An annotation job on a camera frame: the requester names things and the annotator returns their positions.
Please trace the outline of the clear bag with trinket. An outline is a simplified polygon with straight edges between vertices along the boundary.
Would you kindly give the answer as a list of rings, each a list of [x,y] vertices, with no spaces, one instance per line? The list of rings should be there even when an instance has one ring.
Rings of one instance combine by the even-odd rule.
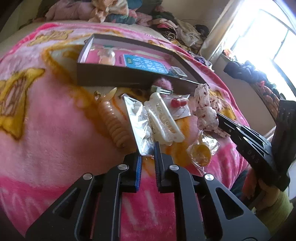
[[[114,66],[116,56],[113,47],[102,46],[97,48],[98,64]]]

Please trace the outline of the dark garment on windowsill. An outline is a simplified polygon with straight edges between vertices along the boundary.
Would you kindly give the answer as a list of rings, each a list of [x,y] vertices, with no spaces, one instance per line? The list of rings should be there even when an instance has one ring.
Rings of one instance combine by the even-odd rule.
[[[257,70],[249,61],[246,61],[244,64],[237,61],[231,61],[226,64],[223,71],[234,79],[240,79],[249,84],[266,86],[280,99],[280,93],[278,92],[276,85],[272,84],[268,80],[267,75],[264,72]]]

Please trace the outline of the white large hair claw clip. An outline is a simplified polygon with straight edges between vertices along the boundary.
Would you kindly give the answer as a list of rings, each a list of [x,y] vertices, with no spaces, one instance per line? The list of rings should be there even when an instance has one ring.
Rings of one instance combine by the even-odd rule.
[[[171,146],[173,142],[181,143],[185,140],[185,136],[159,93],[152,93],[149,100],[144,102],[144,107],[149,116],[152,134],[156,142],[159,142],[160,145]]]

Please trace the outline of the red ball earrings card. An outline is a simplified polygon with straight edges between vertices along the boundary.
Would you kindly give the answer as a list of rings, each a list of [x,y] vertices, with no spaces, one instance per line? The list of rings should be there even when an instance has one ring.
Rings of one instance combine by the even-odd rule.
[[[174,120],[191,116],[189,108],[190,95],[167,95],[163,97],[171,116]]]

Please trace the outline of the pink cartoon bear blanket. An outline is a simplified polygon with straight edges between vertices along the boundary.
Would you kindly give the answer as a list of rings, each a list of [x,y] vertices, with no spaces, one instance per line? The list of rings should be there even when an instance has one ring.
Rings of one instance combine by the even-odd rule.
[[[170,49],[201,74],[222,113],[248,125],[231,92],[211,70],[148,28],[120,24],[46,23],[1,58],[1,209],[24,236],[29,226],[81,175],[123,161],[93,93],[75,85],[76,62],[94,33]],[[231,188],[248,163],[229,138],[206,172]],[[173,194],[157,190],[154,161],[143,161],[140,190],[122,196],[120,240],[176,240]]]

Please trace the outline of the cream curtain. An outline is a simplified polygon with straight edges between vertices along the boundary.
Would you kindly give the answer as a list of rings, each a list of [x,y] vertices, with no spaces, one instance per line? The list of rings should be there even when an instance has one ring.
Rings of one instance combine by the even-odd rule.
[[[223,51],[223,39],[237,15],[242,1],[229,1],[216,21],[214,27],[203,42],[199,54],[214,64]]]

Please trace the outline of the window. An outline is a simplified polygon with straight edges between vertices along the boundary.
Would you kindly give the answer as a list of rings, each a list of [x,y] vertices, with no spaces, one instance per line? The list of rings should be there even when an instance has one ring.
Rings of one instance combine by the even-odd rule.
[[[229,59],[265,73],[286,99],[295,98],[295,30],[274,1],[242,1],[224,49]]]

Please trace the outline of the pile of clothes right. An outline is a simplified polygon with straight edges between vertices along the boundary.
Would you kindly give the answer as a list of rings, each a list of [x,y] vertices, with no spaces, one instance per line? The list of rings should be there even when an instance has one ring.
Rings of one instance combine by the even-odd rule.
[[[152,19],[149,21],[151,28],[159,32],[164,38],[179,46],[185,51],[198,54],[203,42],[209,34],[209,29],[205,25],[191,25],[176,19]]]

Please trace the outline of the small grey clip pack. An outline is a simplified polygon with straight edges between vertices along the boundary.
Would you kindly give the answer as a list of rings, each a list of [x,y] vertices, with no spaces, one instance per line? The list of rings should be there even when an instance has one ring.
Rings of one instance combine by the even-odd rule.
[[[187,74],[180,68],[176,67],[176,66],[171,66],[169,69],[169,75],[171,76],[175,76],[178,78],[187,78]]]

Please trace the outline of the sheer dotted ribbon bow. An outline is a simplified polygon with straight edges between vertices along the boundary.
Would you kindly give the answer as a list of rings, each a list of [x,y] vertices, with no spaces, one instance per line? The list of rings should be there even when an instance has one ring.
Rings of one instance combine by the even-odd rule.
[[[217,113],[222,110],[218,97],[212,97],[207,84],[198,84],[194,92],[195,112],[198,118],[197,127],[202,131],[214,132],[222,138],[229,137],[227,132],[218,127]]]

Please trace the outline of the peach spiral hair clip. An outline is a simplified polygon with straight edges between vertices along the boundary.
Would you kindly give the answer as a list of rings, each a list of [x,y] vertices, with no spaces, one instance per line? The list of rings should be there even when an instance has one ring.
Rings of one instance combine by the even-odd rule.
[[[114,144],[118,148],[127,148],[130,142],[130,134],[115,115],[113,107],[110,103],[115,96],[117,88],[113,88],[107,94],[101,94],[98,90],[94,92],[94,99],[98,105],[98,113],[104,122]]]

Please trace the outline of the blue booklet in box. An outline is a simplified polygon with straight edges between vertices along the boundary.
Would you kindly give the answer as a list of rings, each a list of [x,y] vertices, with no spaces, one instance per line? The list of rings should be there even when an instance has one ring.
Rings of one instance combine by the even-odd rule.
[[[128,68],[144,70],[159,74],[168,74],[168,70],[161,62],[136,55],[123,55],[125,65]]]

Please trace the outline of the yellow hoop earrings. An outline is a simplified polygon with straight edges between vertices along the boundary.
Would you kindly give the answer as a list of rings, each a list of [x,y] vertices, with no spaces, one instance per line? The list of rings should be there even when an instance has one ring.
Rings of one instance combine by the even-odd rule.
[[[212,157],[216,154],[220,147],[219,142],[212,136],[200,132],[196,141],[188,148],[187,153],[191,159],[191,163],[205,174],[205,168],[210,164]]]

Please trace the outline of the pink fluffy pompom hair clip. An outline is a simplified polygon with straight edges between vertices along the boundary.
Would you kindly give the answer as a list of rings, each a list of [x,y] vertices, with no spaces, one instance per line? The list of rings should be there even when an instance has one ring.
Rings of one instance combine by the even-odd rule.
[[[150,93],[154,92],[157,92],[161,96],[166,97],[168,95],[172,95],[173,86],[169,80],[165,78],[159,78],[152,83],[152,86],[150,88]]]

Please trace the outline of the shallow dark cardboard box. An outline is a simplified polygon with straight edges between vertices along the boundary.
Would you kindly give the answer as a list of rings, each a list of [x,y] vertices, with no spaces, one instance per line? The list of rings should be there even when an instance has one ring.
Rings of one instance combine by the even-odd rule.
[[[114,66],[98,64],[97,48],[111,46],[114,49]],[[171,66],[182,69],[187,78],[178,78],[168,74],[153,73],[128,68],[124,54],[136,55],[161,62],[169,71]],[[169,80],[177,93],[193,93],[197,84],[204,83],[203,78],[188,61],[177,53],[138,40],[116,36],[93,34],[85,43],[77,60],[77,84],[81,86],[114,86],[149,89],[159,78]]]

